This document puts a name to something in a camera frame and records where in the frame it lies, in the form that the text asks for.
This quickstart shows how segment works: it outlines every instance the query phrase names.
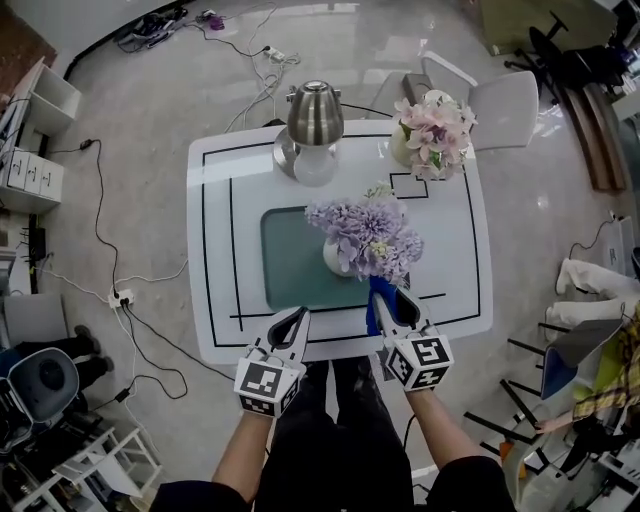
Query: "white vase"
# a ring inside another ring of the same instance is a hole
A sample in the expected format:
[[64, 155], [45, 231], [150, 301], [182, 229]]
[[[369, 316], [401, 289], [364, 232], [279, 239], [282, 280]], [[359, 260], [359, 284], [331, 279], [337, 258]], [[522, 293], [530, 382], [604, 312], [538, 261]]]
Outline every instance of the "white vase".
[[322, 257], [329, 267], [329, 270], [340, 277], [350, 277], [353, 275], [351, 271], [344, 272], [338, 260], [338, 244], [331, 244], [329, 240], [325, 240], [322, 247]]
[[398, 126], [396, 131], [391, 135], [391, 154], [400, 165], [405, 167], [411, 167], [411, 155], [415, 153], [415, 150], [407, 147], [407, 138], [405, 137], [402, 126]]

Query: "white table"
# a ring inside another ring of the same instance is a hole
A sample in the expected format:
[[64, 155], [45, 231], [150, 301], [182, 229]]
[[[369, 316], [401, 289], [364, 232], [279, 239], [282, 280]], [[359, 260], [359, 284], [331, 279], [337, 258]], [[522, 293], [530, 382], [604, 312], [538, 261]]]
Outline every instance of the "white table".
[[[273, 167], [273, 140], [282, 127], [200, 139], [189, 149], [187, 236], [191, 294], [202, 358], [236, 364], [261, 322], [266, 302], [260, 219], [273, 208], [313, 200], [360, 197], [379, 180], [406, 198], [410, 225], [425, 240], [412, 267], [411, 289], [423, 298], [449, 338], [488, 330], [493, 322], [491, 257], [484, 200], [473, 150], [465, 174], [428, 186], [389, 153], [391, 121], [347, 121], [339, 170], [321, 188], [303, 187]], [[306, 361], [372, 354], [365, 305], [312, 308]]]

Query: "yellow cloth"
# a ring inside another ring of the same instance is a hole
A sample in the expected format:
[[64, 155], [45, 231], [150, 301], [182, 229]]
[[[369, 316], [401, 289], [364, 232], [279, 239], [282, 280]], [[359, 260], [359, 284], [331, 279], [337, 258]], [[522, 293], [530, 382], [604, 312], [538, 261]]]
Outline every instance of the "yellow cloth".
[[631, 322], [618, 332], [616, 339], [624, 367], [610, 384], [574, 406], [574, 421], [601, 409], [640, 402], [640, 302], [636, 304]]

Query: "sleeve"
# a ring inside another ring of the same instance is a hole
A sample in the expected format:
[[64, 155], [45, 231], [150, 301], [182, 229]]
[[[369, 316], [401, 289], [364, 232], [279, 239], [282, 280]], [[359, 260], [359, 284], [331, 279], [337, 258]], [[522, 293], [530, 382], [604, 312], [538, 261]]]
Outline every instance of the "sleeve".
[[640, 350], [631, 362], [605, 388], [578, 402], [573, 408], [573, 420], [578, 421], [609, 407], [635, 405], [640, 401]]
[[151, 512], [249, 512], [251, 506], [240, 494], [223, 484], [185, 481], [163, 484], [158, 489]]
[[515, 512], [502, 468], [484, 456], [449, 462], [440, 470], [427, 497], [427, 511]]

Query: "marble floor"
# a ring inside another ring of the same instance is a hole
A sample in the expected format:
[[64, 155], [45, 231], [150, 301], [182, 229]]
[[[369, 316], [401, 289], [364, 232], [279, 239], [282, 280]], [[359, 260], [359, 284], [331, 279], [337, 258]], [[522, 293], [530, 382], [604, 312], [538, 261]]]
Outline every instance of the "marble floor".
[[[232, 15], [250, 6], [239, 2], [198, 0], [190, 14], [214, 8]], [[419, 54], [433, 50], [479, 81], [506, 73], [501, 58], [483, 46], [475, 6], [456, 0], [364, 0], [361, 3], [278, 1], [278, 10], [258, 32], [252, 48], [266, 44], [301, 62], [286, 71], [276, 95], [276, 111], [286, 117], [289, 85], [321, 78], [342, 90], [343, 101], [367, 106], [386, 75], [420, 70]], [[219, 34], [245, 48], [268, 5], [228, 20]], [[266, 71], [266, 61], [256, 58]], [[436, 87], [449, 86], [434, 74]], [[226, 45], [208, 41], [190, 29], [176, 33], [152, 51], [125, 54], [107, 43], [84, 58], [71, 83], [83, 93], [77, 122], [56, 137], [50, 149], [74, 148], [87, 138], [102, 141], [103, 237], [119, 249], [118, 276], [163, 277], [176, 273], [187, 258], [187, 151], [199, 138], [222, 133], [234, 115], [258, 93], [250, 59]], [[345, 109], [347, 119], [361, 112]], [[246, 127], [273, 117], [269, 101], [247, 116]], [[233, 130], [242, 129], [240, 119]], [[93, 147], [83, 153], [56, 154], [66, 168], [62, 204], [44, 219], [54, 256], [47, 268], [101, 295], [108, 293], [114, 253], [94, 234], [100, 197]], [[535, 385], [529, 357], [508, 347], [509, 335], [541, 319], [554, 299], [558, 264], [574, 241], [588, 243], [613, 209], [635, 217], [627, 195], [611, 196], [591, 189], [585, 161], [570, 121], [546, 99], [526, 149], [479, 152], [478, 167], [492, 248], [494, 322], [481, 335], [452, 342], [456, 364], [438, 395], [461, 418], [465, 410], [507, 418], [515, 412], [498, 389], [502, 377], [518, 375]], [[588, 257], [597, 261], [598, 248]], [[197, 355], [188, 267], [176, 279], [131, 284], [135, 311], [182, 348]], [[112, 398], [131, 379], [132, 346], [114, 313], [92, 296], [51, 276], [45, 291], [64, 296], [70, 325], [90, 326], [116, 365], [115, 372], [87, 392], [92, 404]], [[186, 359], [143, 327], [136, 338], [155, 362], [182, 370], [189, 394], [169, 400], [158, 386], [141, 381], [128, 402], [144, 423], [166, 468], [166, 477], [207, 479], [222, 455], [240, 414], [230, 383]], [[174, 393], [175, 375], [160, 375], [143, 361], [138, 372], [157, 375]], [[228, 373], [232, 369], [223, 368]], [[395, 382], [381, 383], [395, 426], [402, 435], [410, 409]], [[335, 412], [335, 401], [329, 403]], [[121, 404], [104, 409], [114, 421], [131, 421]], [[477, 439], [488, 431], [463, 421]], [[408, 453], [414, 468], [431, 458], [417, 428]]]

